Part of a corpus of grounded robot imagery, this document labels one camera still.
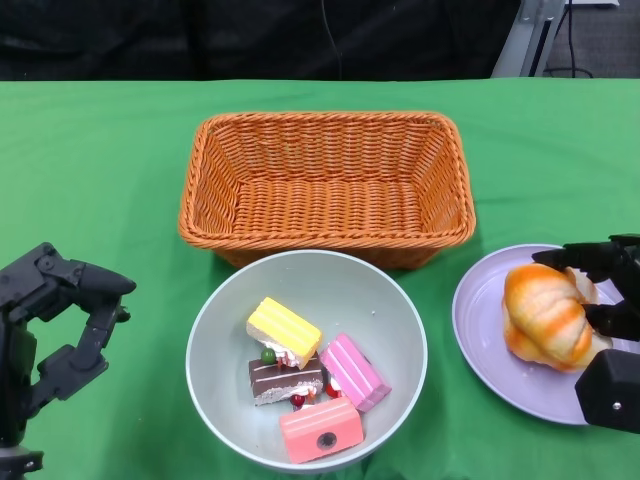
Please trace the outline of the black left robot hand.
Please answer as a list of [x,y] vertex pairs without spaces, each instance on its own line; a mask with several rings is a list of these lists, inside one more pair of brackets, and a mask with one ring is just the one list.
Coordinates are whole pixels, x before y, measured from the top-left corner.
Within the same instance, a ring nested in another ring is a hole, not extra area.
[[[121,305],[136,283],[102,267],[63,258],[45,242],[1,270],[1,446],[18,446],[27,421],[52,400],[66,400],[108,368],[102,350]],[[77,306],[88,320],[75,346],[66,344],[40,363],[27,325],[49,322]]]

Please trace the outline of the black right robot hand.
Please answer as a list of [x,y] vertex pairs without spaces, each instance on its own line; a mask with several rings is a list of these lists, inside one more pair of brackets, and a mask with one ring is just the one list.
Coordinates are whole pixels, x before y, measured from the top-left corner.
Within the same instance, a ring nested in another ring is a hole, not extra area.
[[611,235],[607,242],[565,244],[536,252],[532,259],[558,271],[578,269],[594,284],[610,280],[622,300],[615,305],[586,304],[586,318],[600,335],[639,340],[638,235]]

